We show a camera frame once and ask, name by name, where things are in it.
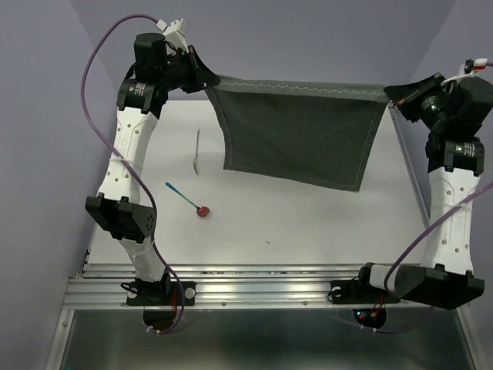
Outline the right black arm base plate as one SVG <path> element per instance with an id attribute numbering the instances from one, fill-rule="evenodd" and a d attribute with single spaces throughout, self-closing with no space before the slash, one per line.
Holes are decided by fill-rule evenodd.
<path id="1" fill-rule="evenodd" d="M 358 279 L 332 280 L 327 293 L 328 301 L 334 304 L 398 304 L 400 298 L 390 296 L 386 291 L 365 285 Z"/>

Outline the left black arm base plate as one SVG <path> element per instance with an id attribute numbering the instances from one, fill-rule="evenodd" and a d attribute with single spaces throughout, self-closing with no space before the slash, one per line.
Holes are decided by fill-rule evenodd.
<path id="1" fill-rule="evenodd" d="M 158 307 L 158 306 L 194 306 L 196 282 L 183 281 L 183 289 L 185 297 L 182 297 L 179 284 L 176 281 L 171 281 L 169 292 L 166 293 L 163 289 L 144 288 L 135 294 L 136 282 L 126 283 L 132 292 L 127 291 L 126 305 L 130 307 Z"/>

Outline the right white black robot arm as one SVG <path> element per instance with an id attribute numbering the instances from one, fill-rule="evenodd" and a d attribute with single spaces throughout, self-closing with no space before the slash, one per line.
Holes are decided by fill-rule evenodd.
<path id="1" fill-rule="evenodd" d="M 428 128 L 429 225 L 391 266 L 361 268 L 354 291 L 364 301 L 382 294 L 453 310 L 485 290 L 475 277 L 470 235 L 485 165 L 477 133 L 492 109 L 492 84 L 473 72 L 449 79 L 435 73 L 387 86 L 384 94 L 406 120 Z"/>

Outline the dark grey cloth napkin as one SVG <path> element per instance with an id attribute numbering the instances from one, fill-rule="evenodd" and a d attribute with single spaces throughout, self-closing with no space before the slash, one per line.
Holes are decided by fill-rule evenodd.
<path id="1" fill-rule="evenodd" d="M 381 84 L 221 76 L 207 89 L 226 170 L 357 192 L 388 105 Z"/>

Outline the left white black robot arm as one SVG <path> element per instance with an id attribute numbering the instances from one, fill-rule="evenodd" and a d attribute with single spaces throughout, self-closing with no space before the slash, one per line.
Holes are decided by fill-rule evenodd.
<path id="1" fill-rule="evenodd" d="M 117 240 L 136 270 L 124 288 L 162 304 L 171 296 L 169 270 L 156 250 L 156 205 L 143 205 L 147 191 L 141 174 L 147 146 L 169 92 L 196 93 L 220 82 L 178 31 L 143 33 L 134 42 L 135 62 L 122 81 L 116 100 L 116 135 L 112 155 L 96 196 L 86 210 L 101 229 Z"/>

